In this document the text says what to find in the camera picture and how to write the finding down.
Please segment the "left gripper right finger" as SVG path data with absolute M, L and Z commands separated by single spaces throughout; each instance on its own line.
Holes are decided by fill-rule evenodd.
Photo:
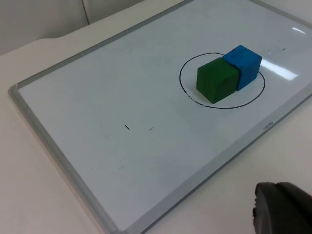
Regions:
M 281 195 L 276 209 L 278 234 L 310 234 L 312 232 L 312 196 L 289 182 L 276 187 Z

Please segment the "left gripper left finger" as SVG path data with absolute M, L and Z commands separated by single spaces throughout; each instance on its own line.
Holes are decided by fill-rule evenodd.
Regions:
M 274 183 L 258 183 L 255 189 L 253 225 L 257 234 L 285 234 L 290 203 Z

